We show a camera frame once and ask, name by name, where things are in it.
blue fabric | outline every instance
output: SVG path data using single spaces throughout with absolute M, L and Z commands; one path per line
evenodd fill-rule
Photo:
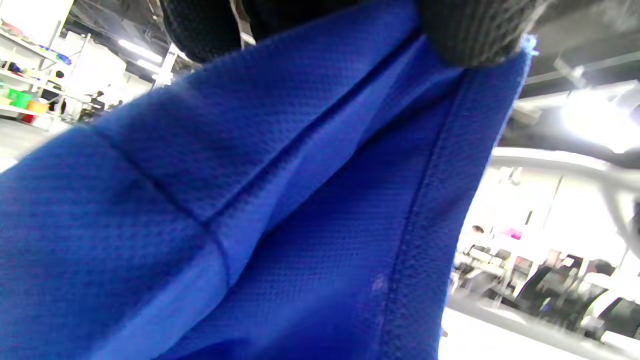
M 528 65 L 376 0 L 65 133 L 0 177 L 0 358 L 436 359 Z

orange bin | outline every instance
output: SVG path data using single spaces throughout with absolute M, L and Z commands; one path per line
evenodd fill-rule
M 40 104 L 39 102 L 29 101 L 27 105 L 27 110 L 33 111 L 34 113 L 44 114 L 49 110 L 49 104 Z

floor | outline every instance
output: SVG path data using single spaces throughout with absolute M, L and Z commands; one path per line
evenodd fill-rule
M 448 337 L 440 342 L 440 360 L 640 359 L 484 300 L 452 296 L 442 326 Z
M 0 119 L 0 172 L 51 137 L 52 134 L 38 127 Z

black knit fabric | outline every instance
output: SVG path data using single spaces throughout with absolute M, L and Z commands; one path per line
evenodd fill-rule
M 276 33 L 366 0 L 235 0 L 253 37 Z M 203 63 L 240 48 L 229 0 L 161 0 L 167 32 Z M 443 59 L 461 67 L 495 65 L 519 51 L 520 38 L 549 0 L 417 0 L 422 26 Z
M 240 49 L 240 32 L 229 0 L 161 0 L 164 26 L 191 60 L 206 63 Z
M 490 66 L 517 53 L 547 0 L 422 0 L 422 27 L 444 60 Z

seam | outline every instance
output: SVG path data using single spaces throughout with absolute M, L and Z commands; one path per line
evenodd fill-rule
M 154 176 L 149 174 L 137 161 L 135 161 L 131 156 L 129 156 L 127 154 L 127 152 L 124 151 L 123 148 L 118 146 L 118 144 L 115 141 L 113 141 L 113 139 L 109 135 L 103 133 L 102 131 L 100 131 L 95 126 L 88 126 L 87 129 L 89 129 L 91 132 L 93 132 L 108 147 L 110 147 L 118 155 L 120 155 L 120 157 L 124 161 L 126 161 L 128 165 L 130 165 L 133 169 L 135 169 L 136 173 L 139 176 L 144 178 L 144 180 L 148 181 L 148 183 L 151 184 L 153 189 L 157 193 L 159 193 L 160 196 L 162 196 L 178 212 L 183 213 L 190 220 L 194 221 L 198 225 L 199 228 L 204 230 L 205 233 L 209 232 L 209 228 L 207 227 L 207 225 L 205 223 L 199 221 L 198 217 L 196 217 L 196 215 L 193 213 L 193 211 L 191 209 L 189 209 L 187 206 L 184 206 L 180 202 L 180 200 L 178 200 L 178 198 L 176 198 L 176 196 L 174 196 L 174 194 L 171 191 L 169 191 L 169 189 L 167 189 L 162 184 L 162 181 L 156 179 Z M 227 288 L 230 288 L 231 287 L 231 284 L 230 284 L 231 269 L 230 269 L 230 265 L 229 265 L 227 250 L 222 245 L 222 242 L 220 242 L 220 239 L 218 239 L 216 236 L 212 236 L 212 241 L 213 241 L 213 244 L 216 246 L 217 250 L 220 252 L 220 256 L 222 257 L 223 266 L 224 266 L 224 269 L 225 269 L 225 285 L 226 285 Z
M 327 122 L 331 121 L 333 116 L 348 105 L 356 96 L 360 95 L 362 90 L 372 81 L 384 74 L 388 66 L 400 55 L 403 54 L 414 42 L 420 38 L 421 32 L 419 29 L 414 29 L 410 34 L 388 55 L 384 56 L 375 67 L 366 73 L 362 79 L 358 80 L 343 96 L 337 99 L 331 106 L 318 115 L 315 120 L 303 127 L 297 134 L 295 134 L 291 140 L 289 140 L 284 146 L 275 152 L 275 154 L 268 159 L 263 166 L 253 173 L 251 178 L 242 184 L 242 186 L 236 190 L 214 213 L 204 220 L 206 226 L 210 226 L 211 222 L 217 218 L 221 213 L 224 213 L 238 198 L 244 195 L 254 184 L 260 183 L 265 177 L 268 176 L 269 170 L 274 167 L 274 164 L 283 163 L 284 159 L 291 156 L 291 153 L 295 153 L 300 149 L 307 138 L 312 136 L 318 129 L 321 129 Z
M 401 263 L 401 260 L 402 260 L 403 254 L 405 253 L 405 251 L 403 251 L 404 243 L 409 237 L 413 235 L 414 229 L 415 229 L 414 224 L 418 220 L 416 219 L 416 216 L 418 213 L 416 204 L 422 200 L 422 198 L 424 197 L 424 193 L 429 188 L 431 188 L 432 178 L 433 178 L 431 174 L 438 171 L 438 169 L 442 166 L 441 164 L 438 164 L 437 159 L 440 157 L 440 154 L 442 153 L 443 148 L 445 147 L 446 140 L 449 138 L 448 135 L 451 132 L 452 123 L 455 122 L 452 119 L 457 114 L 460 113 L 460 110 L 463 110 L 465 108 L 465 105 L 461 104 L 461 100 L 466 97 L 467 93 L 469 92 L 469 89 L 475 87 L 474 83 L 464 86 L 465 82 L 474 80 L 472 75 L 473 73 L 470 73 L 468 70 L 466 70 L 465 74 L 463 75 L 463 79 L 461 80 L 461 83 L 463 84 L 464 88 L 458 94 L 458 96 L 456 97 L 455 101 L 451 106 L 449 114 L 447 115 L 447 119 L 440 130 L 440 134 L 436 139 L 436 145 L 433 149 L 433 154 L 426 161 L 426 164 L 424 166 L 425 171 L 423 171 L 422 173 L 417 191 L 413 196 L 411 205 L 409 207 L 409 211 L 407 212 L 406 223 L 404 225 L 404 229 L 402 231 L 400 241 L 397 245 L 396 254 L 394 256 L 394 266 L 392 268 L 391 285 L 390 285 L 389 291 L 387 292 L 387 296 L 385 298 L 385 303 L 384 303 L 383 318 L 385 323 L 382 327 L 382 336 L 380 337 L 380 349 L 381 349 L 380 354 L 382 358 L 387 358 L 387 352 L 390 350 L 389 349 L 390 345 L 388 344 L 388 336 L 389 336 L 388 332 L 390 330 L 389 326 L 393 327 L 393 324 L 389 325 L 387 322 L 388 316 L 389 316 L 388 312 L 391 306 L 397 306 L 397 304 L 395 303 L 389 304 L 389 303 L 394 299 L 399 288 L 399 280 L 400 278 L 402 278 L 401 273 L 403 272 L 402 270 L 403 264 Z

